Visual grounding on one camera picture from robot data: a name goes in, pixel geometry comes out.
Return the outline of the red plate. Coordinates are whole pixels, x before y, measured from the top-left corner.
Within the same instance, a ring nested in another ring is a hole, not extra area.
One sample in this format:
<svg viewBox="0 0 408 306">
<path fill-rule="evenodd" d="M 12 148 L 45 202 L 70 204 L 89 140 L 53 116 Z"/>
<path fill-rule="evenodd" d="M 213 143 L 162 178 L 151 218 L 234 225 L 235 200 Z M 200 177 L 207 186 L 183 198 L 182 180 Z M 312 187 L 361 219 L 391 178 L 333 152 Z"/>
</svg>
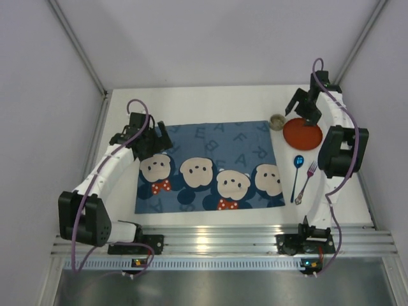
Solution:
<svg viewBox="0 0 408 306">
<path fill-rule="evenodd" d="M 317 148 L 323 140 L 323 132 L 319 126 L 306 125 L 303 118 L 294 118 L 287 121 L 283 127 L 283 137 L 286 143 L 301 151 Z"/>
</svg>

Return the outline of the speckled ceramic cup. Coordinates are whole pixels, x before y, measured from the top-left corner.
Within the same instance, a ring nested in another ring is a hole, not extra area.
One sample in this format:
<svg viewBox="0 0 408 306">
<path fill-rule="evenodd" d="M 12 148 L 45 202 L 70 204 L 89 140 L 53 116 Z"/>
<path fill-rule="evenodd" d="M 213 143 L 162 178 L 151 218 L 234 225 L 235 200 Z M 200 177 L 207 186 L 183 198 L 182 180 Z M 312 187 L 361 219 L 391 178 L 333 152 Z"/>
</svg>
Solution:
<svg viewBox="0 0 408 306">
<path fill-rule="evenodd" d="M 285 116 L 281 114 L 274 114 L 270 117 L 269 127 L 272 131 L 282 131 L 286 123 Z"/>
</svg>

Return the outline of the iridescent purple fork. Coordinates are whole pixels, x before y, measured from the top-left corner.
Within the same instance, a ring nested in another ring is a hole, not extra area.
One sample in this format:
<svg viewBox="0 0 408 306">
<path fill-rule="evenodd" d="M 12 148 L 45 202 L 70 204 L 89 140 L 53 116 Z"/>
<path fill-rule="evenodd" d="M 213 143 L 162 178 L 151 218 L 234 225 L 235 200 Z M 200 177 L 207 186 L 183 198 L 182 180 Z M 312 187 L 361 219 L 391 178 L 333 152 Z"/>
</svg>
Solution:
<svg viewBox="0 0 408 306">
<path fill-rule="evenodd" d="M 314 174 L 316 172 L 316 169 L 317 169 L 317 161 L 313 161 L 311 163 L 311 165 L 309 166 L 308 170 L 307 170 L 307 179 L 306 179 L 301 191 L 299 192 L 298 196 L 295 199 L 295 204 L 296 205 L 300 205 L 302 203 L 302 198 L 303 198 L 305 189 L 307 187 L 307 184 L 309 183 L 310 178 L 314 176 Z"/>
</svg>

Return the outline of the blue cartoon placemat cloth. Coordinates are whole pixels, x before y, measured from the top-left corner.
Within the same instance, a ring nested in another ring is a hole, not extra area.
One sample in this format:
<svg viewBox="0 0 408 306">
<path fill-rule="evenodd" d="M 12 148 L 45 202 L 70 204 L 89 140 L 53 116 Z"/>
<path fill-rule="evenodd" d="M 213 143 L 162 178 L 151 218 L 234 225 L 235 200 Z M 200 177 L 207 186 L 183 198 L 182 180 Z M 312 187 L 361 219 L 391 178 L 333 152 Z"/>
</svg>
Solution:
<svg viewBox="0 0 408 306">
<path fill-rule="evenodd" d="M 267 121 L 168 127 L 172 148 L 140 163 L 136 214 L 285 205 Z"/>
</svg>

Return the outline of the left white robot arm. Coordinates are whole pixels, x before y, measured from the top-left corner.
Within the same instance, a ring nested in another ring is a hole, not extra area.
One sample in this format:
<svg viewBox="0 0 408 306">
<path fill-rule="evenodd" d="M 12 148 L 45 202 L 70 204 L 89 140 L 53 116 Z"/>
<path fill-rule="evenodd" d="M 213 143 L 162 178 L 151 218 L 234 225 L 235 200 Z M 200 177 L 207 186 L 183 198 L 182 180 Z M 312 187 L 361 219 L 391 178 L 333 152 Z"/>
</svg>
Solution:
<svg viewBox="0 0 408 306">
<path fill-rule="evenodd" d="M 144 161 L 172 146 L 164 122 L 132 112 L 128 125 L 112 136 L 87 178 L 73 191 L 64 191 L 59 196 L 61 238 L 95 247 L 135 242 L 140 225 L 121 221 L 118 209 L 109 207 L 107 199 L 135 161 Z"/>
</svg>

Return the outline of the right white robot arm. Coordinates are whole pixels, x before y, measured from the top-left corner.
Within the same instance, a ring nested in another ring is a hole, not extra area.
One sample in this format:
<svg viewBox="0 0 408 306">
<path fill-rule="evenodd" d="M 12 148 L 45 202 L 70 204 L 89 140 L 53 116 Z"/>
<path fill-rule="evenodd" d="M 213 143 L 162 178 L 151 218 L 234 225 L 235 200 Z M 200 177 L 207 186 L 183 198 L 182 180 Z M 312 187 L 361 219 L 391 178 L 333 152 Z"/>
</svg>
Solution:
<svg viewBox="0 0 408 306">
<path fill-rule="evenodd" d="M 357 125 L 342 101 L 340 86 L 332 84 L 323 69 L 312 72 L 307 91 L 296 90 L 285 109 L 286 114 L 291 112 L 297 116 L 284 125 L 285 141 L 299 151 L 318 149 L 314 166 L 321 171 L 316 198 L 302 227 L 323 238 L 334 220 L 340 190 L 361 168 L 369 132 Z"/>
</svg>

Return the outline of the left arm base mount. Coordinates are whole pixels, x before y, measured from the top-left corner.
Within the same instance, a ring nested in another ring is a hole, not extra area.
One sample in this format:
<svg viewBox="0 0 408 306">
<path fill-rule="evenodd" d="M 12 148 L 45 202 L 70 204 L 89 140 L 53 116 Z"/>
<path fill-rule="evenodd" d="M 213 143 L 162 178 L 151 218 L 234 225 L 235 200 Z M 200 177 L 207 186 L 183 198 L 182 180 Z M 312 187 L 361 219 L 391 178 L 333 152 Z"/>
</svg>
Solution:
<svg viewBox="0 0 408 306">
<path fill-rule="evenodd" d="M 164 235 L 142 235 L 137 242 L 117 242 L 108 246 L 109 255 L 160 255 L 164 247 Z"/>
</svg>

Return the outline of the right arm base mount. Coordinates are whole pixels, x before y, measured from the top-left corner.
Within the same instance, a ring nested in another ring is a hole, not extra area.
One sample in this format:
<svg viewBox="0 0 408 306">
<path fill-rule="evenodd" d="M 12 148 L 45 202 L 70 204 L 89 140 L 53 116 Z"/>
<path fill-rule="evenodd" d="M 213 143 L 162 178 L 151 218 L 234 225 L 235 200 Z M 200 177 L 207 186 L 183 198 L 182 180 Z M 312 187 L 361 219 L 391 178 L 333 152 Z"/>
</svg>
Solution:
<svg viewBox="0 0 408 306">
<path fill-rule="evenodd" d="M 276 237 L 279 254 L 294 256 L 297 254 L 334 254 L 335 246 L 331 229 L 309 226 L 307 220 L 298 225 L 295 234 L 280 234 Z"/>
</svg>

